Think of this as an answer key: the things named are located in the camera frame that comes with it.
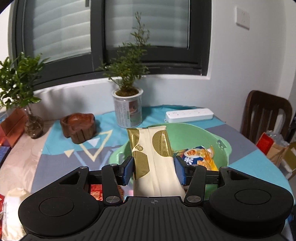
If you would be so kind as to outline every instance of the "window blind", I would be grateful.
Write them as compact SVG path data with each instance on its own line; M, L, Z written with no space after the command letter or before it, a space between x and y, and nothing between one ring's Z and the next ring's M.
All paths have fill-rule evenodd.
M190 0L107 0L105 38L107 49L133 42L130 33L137 26L135 12L150 30L152 46L187 48Z
M28 0L33 6L33 54L48 62L91 51L90 7L85 0Z

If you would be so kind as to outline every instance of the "gold and white package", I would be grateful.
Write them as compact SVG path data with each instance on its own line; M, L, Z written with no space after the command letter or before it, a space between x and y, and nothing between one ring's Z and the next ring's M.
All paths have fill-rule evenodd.
M127 129L135 159L134 196L185 197L173 161L166 126Z

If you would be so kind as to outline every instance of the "green leaves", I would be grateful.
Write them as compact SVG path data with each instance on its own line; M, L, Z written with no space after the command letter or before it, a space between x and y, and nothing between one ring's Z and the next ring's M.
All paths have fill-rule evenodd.
M0 103L2 106L6 106L7 109L23 108L28 104L41 101L33 95L33 83L41 77L38 73L44 67L44 61L47 60L40 61L40 58L40 54L32 58L21 53L14 61L11 61L9 57L4 62L0 61Z
M138 26L132 36L135 38L135 43L122 43L123 46L117 51L117 58L111 60L111 64L102 63L100 70L105 71L104 75L115 82L120 90L131 89L135 80L140 79L142 75L148 74L148 68L141 63L141 57L146 54L145 47L147 44L150 32L144 30L145 25L141 24L141 14L135 14Z

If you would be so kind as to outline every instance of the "wooden chair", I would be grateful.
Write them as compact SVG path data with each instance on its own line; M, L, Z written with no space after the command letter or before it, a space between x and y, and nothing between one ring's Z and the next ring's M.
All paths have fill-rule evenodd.
M288 100L261 91L253 90L249 93L242 125L242 134L255 143L265 131L273 131L276 119L282 109L286 116L281 134L285 139L292 117L292 107Z

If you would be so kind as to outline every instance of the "wooden ashtray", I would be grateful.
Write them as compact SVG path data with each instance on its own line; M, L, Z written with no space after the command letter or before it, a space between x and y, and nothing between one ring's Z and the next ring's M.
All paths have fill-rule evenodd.
M96 123L93 114L74 113L65 116L60 121L63 134L71 137L75 144L90 140L96 134Z

